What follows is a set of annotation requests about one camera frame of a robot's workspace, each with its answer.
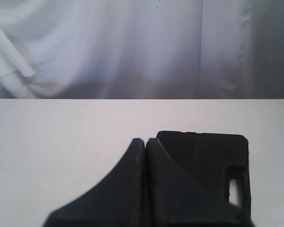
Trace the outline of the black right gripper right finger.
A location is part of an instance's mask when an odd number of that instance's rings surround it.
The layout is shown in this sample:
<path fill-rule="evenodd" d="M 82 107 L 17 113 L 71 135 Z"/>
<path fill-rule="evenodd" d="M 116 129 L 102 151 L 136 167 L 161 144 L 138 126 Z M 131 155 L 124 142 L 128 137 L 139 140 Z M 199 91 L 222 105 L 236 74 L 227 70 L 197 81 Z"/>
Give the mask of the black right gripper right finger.
<path fill-rule="evenodd" d="M 154 227 L 253 227 L 248 214 L 200 186 L 158 139 L 146 145 L 146 175 Z"/>

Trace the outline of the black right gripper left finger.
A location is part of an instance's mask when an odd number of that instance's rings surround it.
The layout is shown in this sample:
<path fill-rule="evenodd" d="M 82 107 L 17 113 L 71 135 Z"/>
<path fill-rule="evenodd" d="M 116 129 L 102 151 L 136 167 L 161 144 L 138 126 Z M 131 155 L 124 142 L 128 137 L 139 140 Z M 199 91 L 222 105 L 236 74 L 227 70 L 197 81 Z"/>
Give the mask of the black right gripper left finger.
<path fill-rule="evenodd" d="M 116 166 L 93 188 L 53 211 L 45 227 L 141 227 L 145 145 L 135 138 Z"/>

